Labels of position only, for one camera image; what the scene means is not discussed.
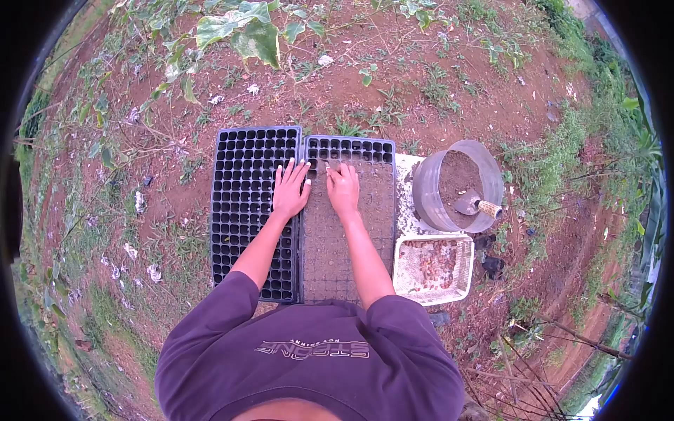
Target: white plastic crate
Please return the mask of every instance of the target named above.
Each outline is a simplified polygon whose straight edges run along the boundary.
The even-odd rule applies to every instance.
[[[446,240],[456,241],[454,268],[451,271],[440,273],[434,282],[430,282],[424,275],[425,260],[430,255],[433,255],[434,259],[448,258],[451,246],[438,246],[439,252],[432,251],[437,243]],[[412,247],[410,244],[405,244],[410,241],[423,241],[428,242],[428,244],[422,247]],[[423,306],[463,300],[470,290],[473,255],[474,244],[472,238],[466,234],[401,236],[396,242],[393,268],[393,287],[396,294],[416,301]],[[447,288],[442,288],[441,285],[449,282],[449,279],[451,279],[451,284]]]

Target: person's right hand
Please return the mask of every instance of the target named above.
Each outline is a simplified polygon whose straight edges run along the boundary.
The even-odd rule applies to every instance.
[[[328,174],[328,197],[342,223],[355,218],[358,213],[358,195],[360,184],[356,168],[351,165],[340,164],[339,170],[326,167]]]

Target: hand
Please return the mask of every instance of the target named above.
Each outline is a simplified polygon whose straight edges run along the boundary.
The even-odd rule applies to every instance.
[[[342,223],[358,217],[358,195],[361,191],[356,168],[340,164],[339,171],[326,167],[328,197]]]
[[[282,216],[286,221],[297,215],[305,207],[309,199],[309,192],[311,192],[311,180],[306,180],[302,194],[299,193],[299,187],[311,165],[308,162],[305,163],[304,160],[300,160],[293,170],[294,165],[295,159],[291,158],[285,172],[280,165],[276,169],[274,213]]]

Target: trowel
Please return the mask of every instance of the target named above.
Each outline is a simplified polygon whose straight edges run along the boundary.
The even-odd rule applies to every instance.
[[[454,202],[454,209],[464,215],[475,215],[478,212],[483,212],[494,219],[500,218],[503,213],[503,208],[500,206],[480,199],[480,195],[475,189],[467,190],[459,196],[459,199]]]

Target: white basket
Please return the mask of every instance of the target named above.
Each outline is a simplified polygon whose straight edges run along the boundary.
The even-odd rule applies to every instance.
[[[421,265],[421,253],[415,253],[414,248],[404,246],[406,252],[400,255],[400,246],[406,241],[453,240],[456,245],[456,263],[452,270],[452,284],[446,289],[420,290],[412,289],[424,284]],[[393,287],[397,295],[409,298],[423,306],[444,304],[466,298],[470,290],[472,278],[472,262],[474,244],[472,238],[466,234],[432,234],[401,236],[396,241],[396,254],[393,266]]]

